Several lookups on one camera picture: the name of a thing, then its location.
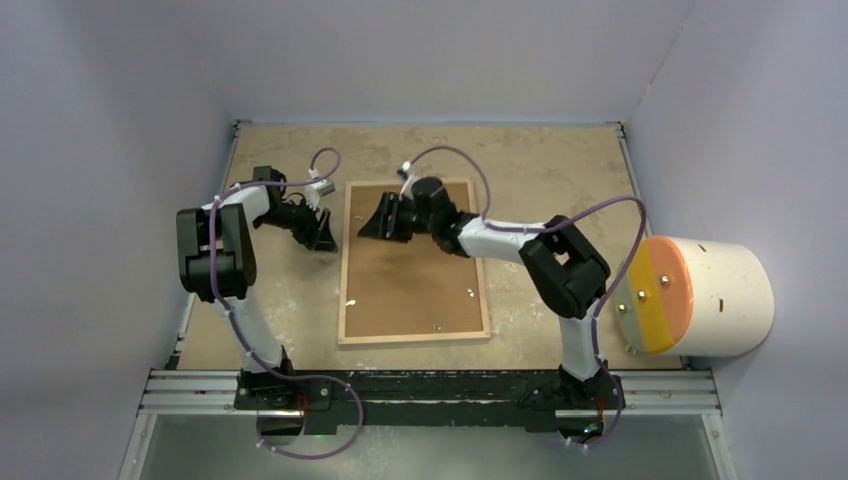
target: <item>light wood border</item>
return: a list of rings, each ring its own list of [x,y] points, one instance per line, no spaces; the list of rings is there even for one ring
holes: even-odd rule
[[[444,184],[465,184],[468,190],[468,209],[472,212],[477,211],[477,199],[474,195],[474,182],[470,178],[443,178]],[[353,181],[347,182],[345,187],[345,208],[344,208],[344,230],[342,234],[342,274],[339,283],[339,345],[365,345],[365,344],[417,344],[422,342],[444,342],[456,340],[481,340],[491,337],[491,324],[489,321],[489,302],[486,294],[486,283],[483,281],[483,259],[477,257],[474,259],[474,265],[477,269],[477,297],[480,299],[480,315],[483,329],[475,332],[456,332],[456,333],[422,333],[411,335],[377,335],[367,337],[346,337],[345,336],[345,317],[347,316],[347,275],[348,275],[348,255],[350,244],[350,207],[351,195],[354,187],[396,187],[397,180],[388,181]]]

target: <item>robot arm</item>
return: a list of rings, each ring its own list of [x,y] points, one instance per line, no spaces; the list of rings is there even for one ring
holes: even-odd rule
[[[479,214],[457,210],[438,178],[400,173],[406,180],[402,193],[384,193],[358,234],[407,242],[414,233],[429,233],[446,253],[523,265],[545,305],[559,316],[564,373],[580,382],[599,375],[590,312],[606,292],[610,268],[577,227],[538,233],[565,220],[558,215],[544,224],[498,222],[514,228],[494,230]],[[560,263],[556,256],[563,254],[568,260]]]
[[[257,167],[253,181],[285,181],[285,176],[271,167]],[[287,370],[290,365],[285,351],[274,338],[262,316],[251,288],[256,281],[256,258],[250,241],[250,228],[262,224],[291,231],[295,240],[309,250],[338,251],[329,230],[329,210],[318,210],[318,198],[332,193],[333,188],[309,189],[300,202],[284,198],[285,188],[271,186],[246,187],[230,195],[218,207],[216,237],[209,238],[209,212],[212,204],[177,213],[177,245],[180,281],[188,292],[201,301],[211,303],[222,316],[226,309],[215,299],[209,280],[209,249],[217,248],[218,289],[235,309],[235,321],[247,344],[265,363]],[[264,368],[247,352],[242,352],[242,369],[261,373]]]

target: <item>yellow stripe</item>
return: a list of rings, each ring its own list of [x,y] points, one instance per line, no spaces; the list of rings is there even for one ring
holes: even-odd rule
[[[657,286],[654,269],[651,266],[651,256],[648,245],[642,243],[633,263],[627,271],[630,289],[633,292],[633,303],[639,314],[639,325],[642,329],[642,340],[645,342],[646,353],[662,353],[674,346],[668,320],[665,316],[659,287]],[[646,300],[639,300],[637,292],[644,290],[648,294]]]

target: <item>corkboard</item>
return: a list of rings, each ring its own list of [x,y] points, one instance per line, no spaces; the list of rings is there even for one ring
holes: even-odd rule
[[[457,208],[475,211],[470,179],[445,179]],[[350,182],[346,189],[339,344],[489,338],[481,259],[448,255],[429,235],[409,243],[358,237],[383,192],[397,182]]]

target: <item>wall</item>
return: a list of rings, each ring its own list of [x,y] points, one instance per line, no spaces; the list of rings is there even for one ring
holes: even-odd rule
[[[227,110],[286,122],[622,120],[694,0],[183,0]]]
[[[741,478],[848,468],[846,18],[840,0],[698,0],[631,119],[655,231],[747,245],[774,288],[762,346],[713,363]]]
[[[164,0],[0,7],[0,464],[114,478],[229,119]]]

